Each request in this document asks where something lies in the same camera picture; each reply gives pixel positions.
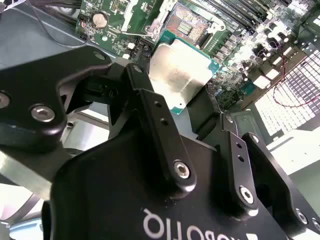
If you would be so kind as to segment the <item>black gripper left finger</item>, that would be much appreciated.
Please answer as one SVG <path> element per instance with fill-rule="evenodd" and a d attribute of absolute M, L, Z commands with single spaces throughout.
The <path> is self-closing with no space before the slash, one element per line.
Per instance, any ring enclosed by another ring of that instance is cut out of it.
<path fill-rule="evenodd" d="M 44 198 L 83 199 L 109 191 L 138 166 L 172 199 L 191 193 L 197 174 L 162 95 L 144 68 L 116 63 L 86 46 L 3 69 L 1 173 Z M 62 147 L 67 118 L 90 103 L 109 106 L 111 139 L 77 157 Z"/>

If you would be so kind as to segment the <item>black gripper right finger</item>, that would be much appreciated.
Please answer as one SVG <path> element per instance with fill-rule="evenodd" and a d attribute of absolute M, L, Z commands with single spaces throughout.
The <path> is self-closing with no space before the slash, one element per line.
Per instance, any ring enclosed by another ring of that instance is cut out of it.
<path fill-rule="evenodd" d="M 317 235 L 320 218 L 255 134 L 239 134 L 235 120 L 223 113 L 204 86 L 187 104 L 197 139 L 214 147 L 216 199 L 239 220 L 265 208 L 287 235 Z"/>

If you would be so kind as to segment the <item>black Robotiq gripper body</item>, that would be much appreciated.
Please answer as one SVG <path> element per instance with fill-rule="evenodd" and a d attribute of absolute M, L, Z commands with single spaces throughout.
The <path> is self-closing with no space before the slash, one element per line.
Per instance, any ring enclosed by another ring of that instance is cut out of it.
<path fill-rule="evenodd" d="M 84 198 L 50 199 L 43 216 L 47 240 L 284 240 L 265 208 L 237 219 L 217 200 L 217 150 L 180 135 L 197 176 L 192 192 L 173 199 L 143 180 L 139 166 L 110 190 Z"/>

